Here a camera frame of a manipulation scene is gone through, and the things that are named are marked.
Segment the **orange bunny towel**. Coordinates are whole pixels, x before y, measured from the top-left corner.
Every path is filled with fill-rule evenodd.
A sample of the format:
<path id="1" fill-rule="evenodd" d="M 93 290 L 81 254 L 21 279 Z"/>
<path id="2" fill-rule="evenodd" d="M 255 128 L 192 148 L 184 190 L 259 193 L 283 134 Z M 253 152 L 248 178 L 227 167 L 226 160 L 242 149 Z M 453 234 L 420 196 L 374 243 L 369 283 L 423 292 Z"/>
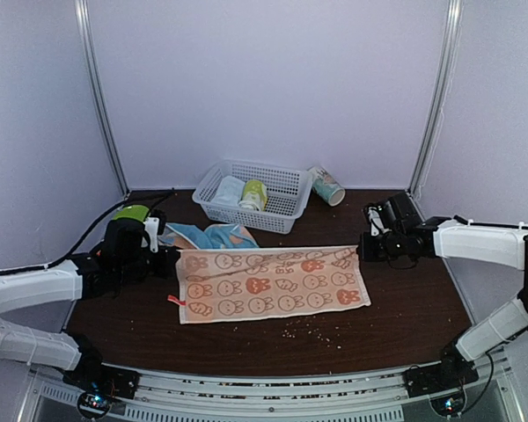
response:
<path id="1" fill-rule="evenodd" d="M 181 324 L 244 322 L 340 312 L 370 305 L 354 246 L 184 250 L 179 292 L 168 302 Z"/>

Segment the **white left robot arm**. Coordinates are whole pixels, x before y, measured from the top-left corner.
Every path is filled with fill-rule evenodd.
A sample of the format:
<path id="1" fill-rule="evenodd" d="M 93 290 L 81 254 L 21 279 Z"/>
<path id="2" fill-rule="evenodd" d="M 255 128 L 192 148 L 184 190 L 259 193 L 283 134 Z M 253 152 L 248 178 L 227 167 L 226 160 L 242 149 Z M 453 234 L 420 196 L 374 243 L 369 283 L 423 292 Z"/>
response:
<path id="1" fill-rule="evenodd" d="M 163 231 L 156 217 L 143 222 L 116 219 L 88 252 L 72 253 L 43 266 L 0 270 L 0 316 L 51 302 L 118 295 L 128 284 L 150 276 L 171 276 L 180 251 L 159 243 Z M 0 360 L 52 367 L 90 390 L 103 389 L 109 381 L 101 353 L 86 336 L 37 330 L 1 317 Z"/>

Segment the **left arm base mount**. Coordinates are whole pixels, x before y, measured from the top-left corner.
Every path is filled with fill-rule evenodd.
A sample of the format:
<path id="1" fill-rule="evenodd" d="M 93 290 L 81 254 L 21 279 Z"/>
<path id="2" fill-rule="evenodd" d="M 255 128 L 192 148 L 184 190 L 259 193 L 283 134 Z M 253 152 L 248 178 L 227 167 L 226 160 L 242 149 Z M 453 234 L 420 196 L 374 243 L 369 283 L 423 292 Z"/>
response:
<path id="1" fill-rule="evenodd" d="M 134 370 L 113 367 L 86 336 L 74 337 L 81 356 L 73 370 L 62 370 L 62 380 L 80 389 L 110 398 L 133 399 L 140 374 Z"/>

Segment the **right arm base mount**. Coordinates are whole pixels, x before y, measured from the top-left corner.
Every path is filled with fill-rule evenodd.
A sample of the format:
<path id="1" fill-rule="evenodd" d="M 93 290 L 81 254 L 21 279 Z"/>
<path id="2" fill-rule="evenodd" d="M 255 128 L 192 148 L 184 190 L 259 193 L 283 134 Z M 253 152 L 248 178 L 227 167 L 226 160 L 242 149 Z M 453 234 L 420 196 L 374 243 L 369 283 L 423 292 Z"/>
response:
<path id="1" fill-rule="evenodd" d="M 466 360 L 456 346 L 447 345 L 440 361 L 424 367 L 412 366 L 403 373 L 409 397 L 432 395 L 448 389 L 460 388 L 479 380 L 472 360 Z"/>

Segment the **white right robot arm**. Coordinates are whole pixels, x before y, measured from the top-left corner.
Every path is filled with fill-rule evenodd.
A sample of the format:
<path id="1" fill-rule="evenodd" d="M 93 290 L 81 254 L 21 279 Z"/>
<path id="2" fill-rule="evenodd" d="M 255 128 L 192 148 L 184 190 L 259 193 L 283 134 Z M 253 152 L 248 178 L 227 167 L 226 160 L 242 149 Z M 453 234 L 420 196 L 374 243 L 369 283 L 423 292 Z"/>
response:
<path id="1" fill-rule="evenodd" d="M 424 220 L 408 193 L 368 204 L 363 214 L 370 225 L 357 248 L 364 262 L 462 258 L 515 268 L 524 275 L 513 299 L 444 349 L 443 362 L 433 372 L 439 387 L 453 387 L 466 375 L 467 363 L 528 331 L 528 224 L 474 222 L 458 215 Z"/>

